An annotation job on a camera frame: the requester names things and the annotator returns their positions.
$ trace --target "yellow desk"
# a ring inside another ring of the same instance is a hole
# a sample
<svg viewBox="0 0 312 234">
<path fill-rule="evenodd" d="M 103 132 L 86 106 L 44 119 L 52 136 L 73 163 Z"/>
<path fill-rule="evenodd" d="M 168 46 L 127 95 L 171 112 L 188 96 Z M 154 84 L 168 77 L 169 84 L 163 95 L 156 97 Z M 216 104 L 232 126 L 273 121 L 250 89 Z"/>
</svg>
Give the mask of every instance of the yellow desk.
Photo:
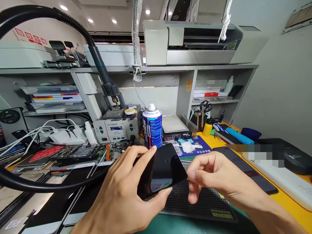
<svg viewBox="0 0 312 234">
<path fill-rule="evenodd" d="M 203 140 L 213 149 L 215 147 L 223 147 L 225 145 L 224 142 L 219 142 L 213 136 L 203 136 L 202 133 L 198 133 L 198 136 L 201 136 Z M 312 234 L 312 212 L 306 210 L 302 206 L 300 206 L 297 202 L 295 202 L 291 197 L 289 197 L 283 190 L 281 190 L 276 184 L 274 184 L 271 180 L 269 180 L 265 175 L 263 175 L 259 170 L 255 168 L 257 172 L 259 172 L 263 177 L 265 177 L 268 181 L 270 181 L 273 185 L 275 185 L 279 193 L 271 195 L 271 197 L 281 204 L 296 220 L 297 222 L 304 227 L 308 233 Z M 310 181 L 310 176 L 306 175 L 298 175 L 302 179 Z"/>
</svg>

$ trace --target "circuit board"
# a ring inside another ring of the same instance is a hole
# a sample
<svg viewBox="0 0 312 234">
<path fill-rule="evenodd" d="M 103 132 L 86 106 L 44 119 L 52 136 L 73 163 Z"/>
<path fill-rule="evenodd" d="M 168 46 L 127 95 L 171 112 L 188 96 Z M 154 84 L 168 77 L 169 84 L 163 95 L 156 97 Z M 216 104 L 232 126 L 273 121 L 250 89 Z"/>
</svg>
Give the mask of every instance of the circuit board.
<svg viewBox="0 0 312 234">
<path fill-rule="evenodd" d="M 50 159 L 92 158 L 101 145 L 68 145 L 51 156 Z"/>
<path fill-rule="evenodd" d="M 110 161 L 115 161 L 126 149 L 128 142 L 115 142 L 110 144 Z M 144 140 L 135 141 L 133 145 L 144 146 Z M 106 162 L 106 157 L 103 157 L 101 162 Z"/>
</svg>

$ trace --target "hand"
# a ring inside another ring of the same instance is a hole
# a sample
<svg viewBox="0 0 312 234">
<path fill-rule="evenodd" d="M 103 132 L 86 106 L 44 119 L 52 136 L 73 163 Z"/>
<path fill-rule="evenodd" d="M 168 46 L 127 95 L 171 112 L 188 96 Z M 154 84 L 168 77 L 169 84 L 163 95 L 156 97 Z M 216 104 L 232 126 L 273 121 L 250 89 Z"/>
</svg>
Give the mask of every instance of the hand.
<svg viewBox="0 0 312 234">
<path fill-rule="evenodd" d="M 219 152 L 196 156 L 188 167 L 188 201 L 198 201 L 202 187 L 214 188 L 235 207 L 261 209 L 270 197 L 236 165 Z"/>
<path fill-rule="evenodd" d="M 156 147 L 131 146 L 110 167 L 96 200 L 72 233 L 134 233 L 144 230 L 164 208 L 172 188 L 145 202 L 137 195 L 140 177 Z M 137 156 L 144 154 L 137 163 Z"/>
</svg>

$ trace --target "black perforated mat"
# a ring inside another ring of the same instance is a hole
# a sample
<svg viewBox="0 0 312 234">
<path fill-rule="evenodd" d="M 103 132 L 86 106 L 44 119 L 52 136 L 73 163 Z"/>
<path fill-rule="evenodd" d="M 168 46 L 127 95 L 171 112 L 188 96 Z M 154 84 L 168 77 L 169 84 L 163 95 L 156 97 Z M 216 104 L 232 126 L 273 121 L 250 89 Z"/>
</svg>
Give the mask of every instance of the black perforated mat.
<svg viewBox="0 0 312 234">
<path fill-rule="evenodd" d="M 187 170 L 189 164 L 182 164 L 185 170 Z M 188 202 L 188 186 L 189 183 L 187 180 L 173 186 L 173 190 L 167 199 L 166 206 L 160 213 L 222 222 L 238 222 L 228 201 L 221 198 L 219 193 L 214 189 L 202 188 L 198 202 L 195 205 L 191 205 Z"/>
</svg>

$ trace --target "scissors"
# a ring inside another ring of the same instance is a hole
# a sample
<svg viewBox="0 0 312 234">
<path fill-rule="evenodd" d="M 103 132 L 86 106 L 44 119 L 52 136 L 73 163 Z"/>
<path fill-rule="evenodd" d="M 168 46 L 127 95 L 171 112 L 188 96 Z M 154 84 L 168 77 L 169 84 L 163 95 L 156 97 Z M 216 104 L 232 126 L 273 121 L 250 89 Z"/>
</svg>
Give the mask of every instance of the scissors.
<svg viewBox="0 0 312 234">
<path fill-rule="evenodd" d="M 206 112 L 209 112 L 209 111 L 211 111 L 212 110 L 212 108 L 213 108 L 213 105 L 210 103 L 209 104 L 209 102 L 208 102 L 208 100 L 204 100 L 202 103 L 201 103 L 201 105 L 200 105 L 200 109 L 201 109 L 201 116 L 202 116 L 202 118 L 201 118 L 201 129 L 203 129 L 203 127 L 204 127 L 204 113 L 206 113 Z"/>
</svg>

